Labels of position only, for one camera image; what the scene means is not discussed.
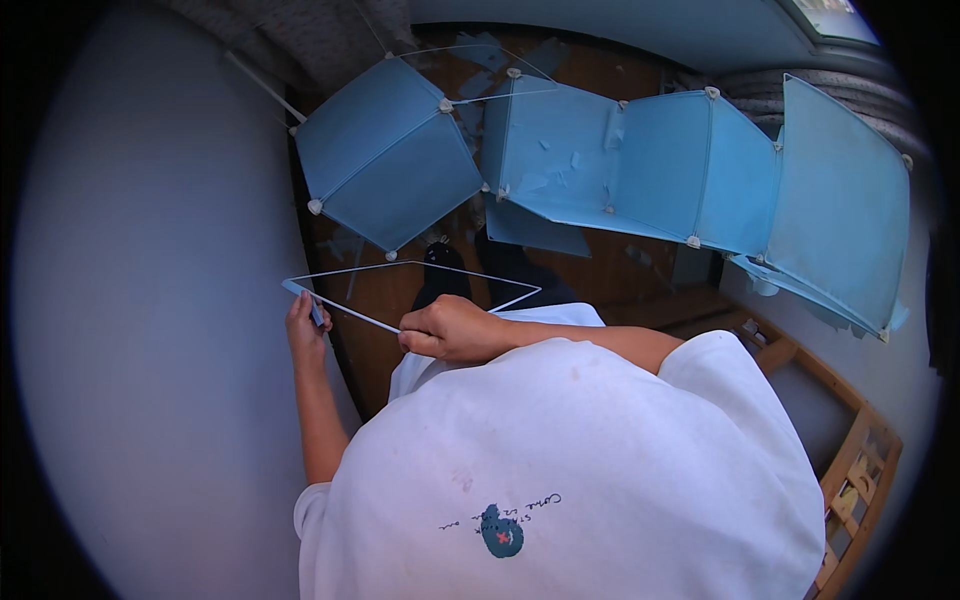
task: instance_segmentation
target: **cartoon bird print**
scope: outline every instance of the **cartoon bird print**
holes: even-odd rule
[[[487,507],[480,523],[483,541],[496,558],[515,556],[523,547],[523,528],[512,519],[500,518],[500,509],[495,504]]]

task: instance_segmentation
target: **left hand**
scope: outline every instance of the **left hand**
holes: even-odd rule
[[[324,325],[317,327],[310,317],[314,301],[306,291],[300,292],[297,299],[294,300],[290,312],[287,313],[287,340],[290,342],[290,354],[293,356],[294,364],[302,361],[319,363],[323,365],[326,355],[326,345],[324,344],[324,334],[333,328],[333,322],[330,320],[330,313],[321,303],[318,302],[321,314],[324,315]]]

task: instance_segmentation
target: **right hand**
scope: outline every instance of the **right hand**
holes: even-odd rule
[[[404,352],[457,362],[487,362],[516,348],[513,325],[466,298],[443,294],[429,306],[404,315],[397,338]]]

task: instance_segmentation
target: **window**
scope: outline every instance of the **window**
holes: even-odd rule
[[[823,37],[842,37],[880,45],[850,0],[793,0],[793,3]]]

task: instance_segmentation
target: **hand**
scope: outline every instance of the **hand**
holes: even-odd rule
[[[397,338],[404,352],[486,362],[516,348],[512,325],[466,298],[444,294],[426,308],[404,315]]]
[[[321,314],[324,315],[324,326],[317,327],[310,317],[314,301],[306,291],[300,292],[294,305],[287,313],[287,341],[290,342],[290,354],[294,359],[294,366],[304,361],[314,366],[322,366],[326,355],[324,333],[333,328],[330,313],[326,312],[323,304],[318,302]]]

